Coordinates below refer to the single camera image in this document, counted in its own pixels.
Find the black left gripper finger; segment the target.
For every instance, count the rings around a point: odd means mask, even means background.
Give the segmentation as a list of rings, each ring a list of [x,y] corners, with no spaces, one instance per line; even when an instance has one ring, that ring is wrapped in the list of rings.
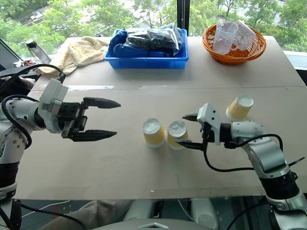
[[[88,107],[98,107],[100,109],[112,109],[121,107],[121,104],[104,98],[84,97],[81,108],[86,110]]]
[[[74,142],[92,142],[116,135],[117,132],[106,130],[86,130],[84,132],[72,132],[69,134],[69,139]]]

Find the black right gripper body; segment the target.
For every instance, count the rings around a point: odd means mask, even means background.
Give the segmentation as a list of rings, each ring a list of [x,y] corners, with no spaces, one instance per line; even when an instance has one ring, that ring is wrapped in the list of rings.
[[[214,143],[214,131],[212,130],[212,126],[207,122],[201,125],[201,137],[201,150],[206,150],[209,143]]]

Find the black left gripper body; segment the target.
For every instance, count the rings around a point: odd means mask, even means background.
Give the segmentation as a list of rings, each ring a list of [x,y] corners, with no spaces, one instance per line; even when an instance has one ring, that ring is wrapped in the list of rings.
[[[75,134],[84,131],[87,116],[84,102],[62,103],[56,119],[63,138],[73,139]]]

